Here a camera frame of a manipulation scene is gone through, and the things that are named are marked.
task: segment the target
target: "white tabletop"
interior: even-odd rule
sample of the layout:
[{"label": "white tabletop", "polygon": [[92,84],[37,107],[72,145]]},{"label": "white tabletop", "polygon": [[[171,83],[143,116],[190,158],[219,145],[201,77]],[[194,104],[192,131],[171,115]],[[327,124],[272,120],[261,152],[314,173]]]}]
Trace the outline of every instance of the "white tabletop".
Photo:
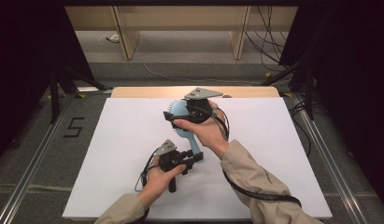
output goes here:
[{"label": "white tabletop", "polygon": [[[135,183],[150,154],[166,139],[179,151],[190,149],[189,141],[164,119],[163,111],[175,100],[107,99],[63,217],[97,218],[123,193],[136,193]],[[332,217],[282,98],[211,100],[229,118],[230,140],[240,141],[256,162],[282,180],[307,214]],[[205,161],[177,176],[177,192],[164,193],[150,208],[148,219],[249,219],[249,210],[226,182],[219,159],[198,144]]]}]

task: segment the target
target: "left hand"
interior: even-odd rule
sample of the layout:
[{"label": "left hand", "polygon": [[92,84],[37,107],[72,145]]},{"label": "left hand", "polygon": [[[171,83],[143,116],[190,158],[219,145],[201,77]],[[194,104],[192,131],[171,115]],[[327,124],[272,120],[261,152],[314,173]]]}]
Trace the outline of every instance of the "left hand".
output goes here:
[{"label": "left hand", "polygon": [[[159,164],[159,157],[154,157],[152,163]],[[168,184],[173,177],[181,174],[186,169],[182,164],[174,169],[164,172],[159,166],[153,167],[148,172],[148,182],[138,194],[138,198],[147,210],[168,188]]]}]

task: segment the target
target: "right hand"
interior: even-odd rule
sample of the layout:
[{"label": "right hand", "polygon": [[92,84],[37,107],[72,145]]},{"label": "right hand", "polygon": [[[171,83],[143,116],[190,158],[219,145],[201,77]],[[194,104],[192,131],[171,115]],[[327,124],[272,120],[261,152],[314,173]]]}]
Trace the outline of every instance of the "right hand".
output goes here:
[{"label": "right hand", "polygon": [[[212,108],[218,108],[218,105],[211,101],[209,101],[209,105]],[[223,122],[226,121],[224,115],[219,110],[218,118],[223,120]],[[223,129],[223,127],[218,126],[213,118],[209,118],[201,124],[191,123],[185,119],[176,119],[174,124],[181,129],[193,132],[204,147],[210,148],[219,159],[223,158],[229,143],[221,135],[220,128]]]}]

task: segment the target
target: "jacket sleeve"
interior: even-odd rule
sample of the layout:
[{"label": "jacket sleeve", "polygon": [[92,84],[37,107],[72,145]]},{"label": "jacket sleeve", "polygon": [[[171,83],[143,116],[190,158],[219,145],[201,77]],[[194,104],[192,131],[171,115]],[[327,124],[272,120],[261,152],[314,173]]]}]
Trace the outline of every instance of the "jacket sleeve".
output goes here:
[{"label": "jacket sleeve", "polygon": [[123,194],[94,224],[131,223],[143,217],[145,208],[136,194]]},{"label": "jacket sleeve", "polygon": [[[224,172],[242,189],[257,193],[291,195],[288,187],[264,170],[236,140],[227,147],[220,162]],[[253,223],[321,223],[307,215],[296,203],[268,202],[250,198],[237,190],[235,194],[246,205]]]}]

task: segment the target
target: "blue handle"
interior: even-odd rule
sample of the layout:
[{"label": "blue handle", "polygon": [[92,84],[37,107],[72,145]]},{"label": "blue handle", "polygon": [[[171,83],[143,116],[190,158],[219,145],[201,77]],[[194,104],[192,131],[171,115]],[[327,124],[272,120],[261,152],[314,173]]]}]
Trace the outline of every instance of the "blue handle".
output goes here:
[{"label": "blue handle", "polygon": [[188,139],[189,139],[189,142],[191,143],[192,154],[195,155],[197,153],[200,153],[201,150],[200,150],[200,147],[197,145],[197,142],[195,141],[194,134],[188,136]]}]

